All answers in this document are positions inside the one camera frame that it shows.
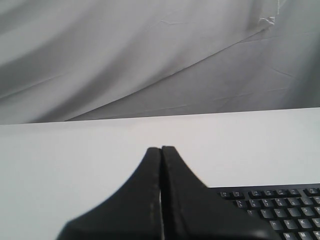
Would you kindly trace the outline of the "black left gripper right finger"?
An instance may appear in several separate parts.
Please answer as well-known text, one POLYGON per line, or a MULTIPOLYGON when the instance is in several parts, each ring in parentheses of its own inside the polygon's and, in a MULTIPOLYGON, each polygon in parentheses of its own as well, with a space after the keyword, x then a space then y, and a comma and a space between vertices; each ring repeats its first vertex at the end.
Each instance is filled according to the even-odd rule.
POLYGON ((167 240, 278 240, 270 224, 210 190, 173 146, 161 149, 161 208, 167 240))

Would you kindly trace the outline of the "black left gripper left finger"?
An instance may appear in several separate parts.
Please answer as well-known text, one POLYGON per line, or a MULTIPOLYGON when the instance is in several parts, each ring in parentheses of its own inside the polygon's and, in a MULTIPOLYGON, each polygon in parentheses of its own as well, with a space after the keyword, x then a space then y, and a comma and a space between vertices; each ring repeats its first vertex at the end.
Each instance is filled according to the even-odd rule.
POLYGON ((66 223, 59 240, 160 240, 161 151, 147 149, 130 178, 108 199, 66 223))

